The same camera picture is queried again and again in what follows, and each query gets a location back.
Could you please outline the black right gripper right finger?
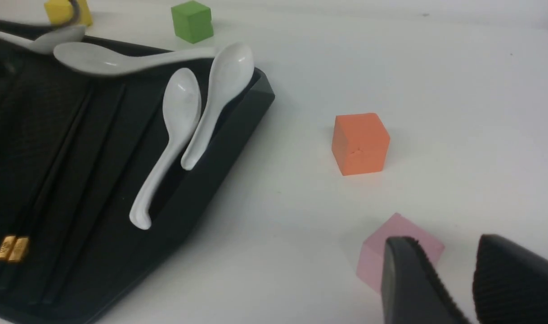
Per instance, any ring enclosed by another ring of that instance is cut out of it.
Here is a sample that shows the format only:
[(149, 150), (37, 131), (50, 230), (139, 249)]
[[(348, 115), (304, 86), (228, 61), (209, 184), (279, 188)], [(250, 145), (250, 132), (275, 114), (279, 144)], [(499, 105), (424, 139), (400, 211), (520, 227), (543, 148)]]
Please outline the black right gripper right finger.
[(548, 324), (548, 260), (498, 234), (482, 235), (473, 300), (481, 324)]

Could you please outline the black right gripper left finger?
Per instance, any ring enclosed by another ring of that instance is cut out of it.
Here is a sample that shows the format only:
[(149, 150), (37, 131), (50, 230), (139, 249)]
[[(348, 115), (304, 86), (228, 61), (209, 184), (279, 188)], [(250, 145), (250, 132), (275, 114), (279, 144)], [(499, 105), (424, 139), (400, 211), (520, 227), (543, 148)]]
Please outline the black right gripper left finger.
[(469, 324), (422, 248), (399, 246), (384, 265), (382, 308), (386, 324)]

